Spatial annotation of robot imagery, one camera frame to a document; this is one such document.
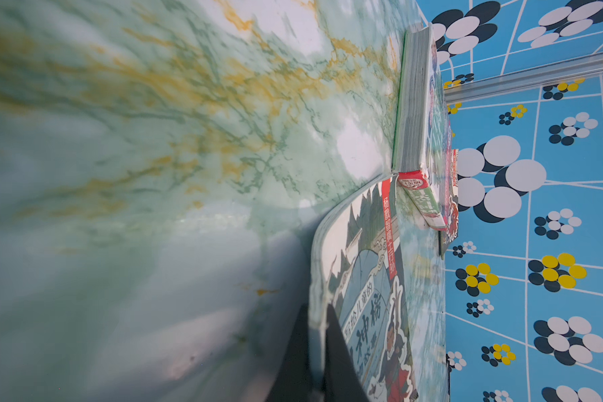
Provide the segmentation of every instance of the illustrated book cover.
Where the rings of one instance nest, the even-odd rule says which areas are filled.
[[[362,389],[373,402],[414,401],[397,176],[379,177],[322,221],[313,240],[309,360],[322,381],[326,310],[334,306]]]

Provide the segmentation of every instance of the green marble surface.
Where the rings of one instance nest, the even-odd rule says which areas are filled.
[[[314,229],[389,168],[417,21],[0,1],[0,402],[263,400]]]

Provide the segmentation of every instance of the cartoon character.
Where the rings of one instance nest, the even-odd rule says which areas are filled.
[[[394,292],[390,302],[390,315],[385,334],[385,351],[377,378],[373,378],[368,388],[370,398],[375,402],[409,402],[413,395],[411,366],[404,364],[407,355],[407,341],[400,328],[399,302],[402,286],[394,281]]]

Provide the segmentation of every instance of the children's book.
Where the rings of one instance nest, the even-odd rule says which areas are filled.
[[[426,222],[449,226],[451,129],[431,25],[406,32],[395,125],[393,171]]]
[[[397,176],[381,176],[344,200],[315,233],[309,360],[322,383],[326,310],[332,304],[370,401],[414,401],[404,267],[395,212]]]
[[[449,226],[447,230],[439,232],[440,255],[444,258],[447,248],[458,237],[458,150],[451,150],[451,177],[450,177],[450,200],[448,203]]]

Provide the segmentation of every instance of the blue wall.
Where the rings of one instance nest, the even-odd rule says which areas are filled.
[[[603,77],[451,107],[451,400],[603,401]]]
[[[444,81],[460,75],[468,75],[462,82],[489,78],[603,52],[601,1],[418,0],[418,4],[423,21],[437,27],[436,39],[447,29],[437,42]]]

